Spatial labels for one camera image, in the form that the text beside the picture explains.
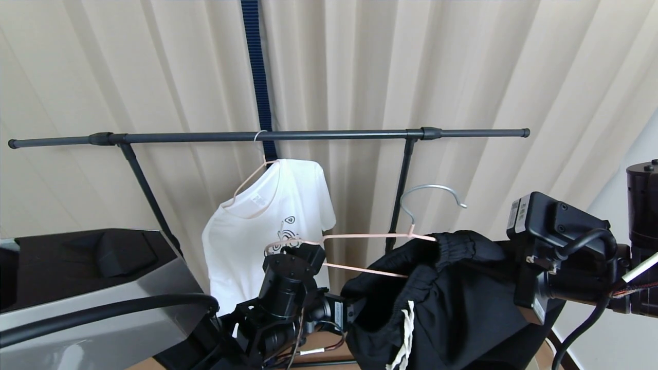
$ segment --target t-shirt sleeve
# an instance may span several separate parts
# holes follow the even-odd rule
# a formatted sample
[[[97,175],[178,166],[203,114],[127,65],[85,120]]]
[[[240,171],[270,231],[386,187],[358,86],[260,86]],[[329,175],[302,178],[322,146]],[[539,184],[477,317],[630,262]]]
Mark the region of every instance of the t-shirt sleeve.
[[[318,210],[320,212],[320,225],[322,231],[327,231],[336,225],[336,214],[334,213],[334,206],[329,196],[329,188],[324,178],[324,171],[320,165],[315,167],[315,178],[318,204],[320,206]]]

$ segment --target dark blue strap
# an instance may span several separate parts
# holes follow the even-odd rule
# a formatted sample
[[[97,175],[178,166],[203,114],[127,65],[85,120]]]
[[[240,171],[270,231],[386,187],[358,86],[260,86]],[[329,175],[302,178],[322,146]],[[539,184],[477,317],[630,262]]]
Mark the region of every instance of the dark blue strap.
[[[247,49],[251,61],[251,75],[253,87],[256,91],[256,106],[258,107],[258,120],[261,130],[272,131],[272,113],[270,112],[270,98],[267,94],[267,79],[265,77],[265,62],[261,48],[261,33],[258,15],[257,0],[242,0],[242,18],[247,36]],[[263,142],[263,151],[267,161],[277,159],[274,142]]]

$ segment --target pink clothes hanger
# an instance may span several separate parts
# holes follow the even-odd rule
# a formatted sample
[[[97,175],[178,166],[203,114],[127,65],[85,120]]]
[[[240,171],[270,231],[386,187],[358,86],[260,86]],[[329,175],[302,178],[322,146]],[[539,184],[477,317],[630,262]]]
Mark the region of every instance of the pink clothes hanger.
[[[339,238],[397,238],[397,237],[406,237],[406,238],[416,238],[416,239],[423,239],[423,240],[429,240],[431,242],[436,242],[436,238],[433,238],[431,236],[425,236],[425,235],[418,235],[415,234],[414,228],[416,227],[416,219],[404,205],[403,199],[405,196],[409,195],[412,192],[415,192],[416,190],[420,189],[427,189],[427,188],[433,188],[433,189],[442,189],[450,192],[452,196],[455,198],[455,201],[457,202],[457,205],[462,208],[467,208],[468,206],[462,203],[459,200],[459,196],[457,195],[456,191],[453,190],[452,188],[449,188],[447,186],[443,185],[436,185],[436,184],[426,184],[426,185],[419,185],[415,186],[414,188],[411,188],[407,190],[402,196],[400,197],[400,208],[408,214],[411,218],[411,226],[409,227],[409,231],[406,234],[403,233],[391,233],[391,234],[334,234],[334,235],[325,235],[322,237],[322,239],[318,241],[308,241],[308,240],[302,240],[302,239],[287,239],[287,240],[280,240],[278,242],[270,243],[265,247],[265,255],[268,256],[270,255],[270,249],[275,246],[284,246],[286,244],[289,244],[291,242],[299,242],[299,243],[306,243],[306,244],[313,244],[316,246],[322,245],[322,243],[327,240],[327,239],[339,239]],[[370,269],[362,269],[360,267],[352,267],[352,266],[344,266],[344,265],[337,265],[335,263],[323,263],[323,265],[327,267],[334,267],[338,269],[345,269],[345,270],[353,270],[353,271],[360,271],[362,273],[372,273],[372,274],[377,274],[377,275],[386,275],[386,276],[393,276],[393,277],[402,277],[406,278],[406,275],[400,275],[400,274],[394,274],[394,273],[387,273],[384,271],[377,271],[377,270],[370,270]]]
[[[258,137],[258,135],[259,135],[261,132],[267,132],[267,130],[260,130],[260,131],[256,132],[256,134],[255,134],[254,137],[253,137],[253,142],[254,142],[254,143],[256,142],[256,138]],[[258,146],[256,146],[256,150],[257,150],[259,153],[262,153],[262,152],[259,150]],[[256,174],[257,174],[258,172],[260,172],[261,168],[263,168],[263,167],[265,167],[265,166],[267,166],[267,165],[271,165],[272,163],[276,163],[276,162],[279,162],[279,160],[276,159],[276,160],[274,160],[274,161],[267,161],[267,160],[265,159],[265,153],[263,153],[263,164],[261,164],[260,166],[258,166],[258,168],[257,168],[255,171],[253,171],[253,173],[250,174],[249,177],[247,177],[247,180],[244,180],[244,182],[243,182],[242,184],[240,184],[240,186],[238,186],[238,188],[236,189],[236,192],[233,193],[233,198],[231,199],[231,202],[230,202],[229,204],[223,205],[222,207],[230,207],[231,205],[233,205],[233,203],[236,202],[236,196],[238,196],[238,193],[240,192],[240,189],[242,189],[242,188],[243,188],[243,187],[249,182],[249,180],[251,180],[252,177],[256,176]]]

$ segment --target black metal clothes rack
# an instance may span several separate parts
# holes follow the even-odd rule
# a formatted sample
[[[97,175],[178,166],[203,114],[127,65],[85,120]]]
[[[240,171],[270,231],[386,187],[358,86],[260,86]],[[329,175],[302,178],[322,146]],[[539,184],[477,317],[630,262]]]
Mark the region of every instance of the black metal clothes rack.
[[[397,181],[397,192],[393,203],[393,214],[389,233],[396,232],[397,221],[400,216],[400,197],[404,193],[409,173],[409,165],[413,155],[414,145],[418,140],[435,140],[440,138],[483,138],[483,137],[519,137],[527,138],[530,129],[519,128],[515,130],[443,130],[434,127],[410,128],[403,130],[324,130],[324,131],[266,131],[256,136],[256,132],[183,132],[174,134],[115,134],[113,132],[99,132],[89,136],[74,136],[67,138],[42,138],[16,140],[11,139],[8,145],[12,149],[22,147],[43,147],[56,145],[91,144],[100,146],[118,146],[123,152],[130,168],[139,183],[139,186],[151,206],[151,210],[158,220],[164,234],[172,242],[178,252],[183,255],[180,243],[174,236],[165,216],[160,209],[153,191],[144,172],[141,170],[137,156],[131,144],[144,143],[194,143],[194,142],[250,142],[280,141],[280,140],[383,140],[404,139],[405,149],[402,157],[402,166]],[[385,251],[393,249],[395,238],[386,239]]]

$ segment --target beige curtain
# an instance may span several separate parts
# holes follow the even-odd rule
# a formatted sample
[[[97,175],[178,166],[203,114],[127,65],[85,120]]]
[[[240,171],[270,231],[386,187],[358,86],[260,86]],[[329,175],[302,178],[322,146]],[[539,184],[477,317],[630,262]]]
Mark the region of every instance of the beige curtain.
[[[654,1],[263,1],[278,130],[523,128],[520,138],[416,145],[419,232],[504,237],[533,190],[587,208],[658,106]],[[92,132],[256,131],[238,1],[0,2],[2,141]],[[157,228],[117,149],[1,149],[3,237]],[[325,170],[336,232],[385,232],[400,140],[280,142]],[[135,145],[191,270],[201,231],[255,168],[251,143]],[[409,226],[401,216],[399,230]],[[383,240],[334,243],[363,266]],[[334,273],[333,283],[343,281]]]

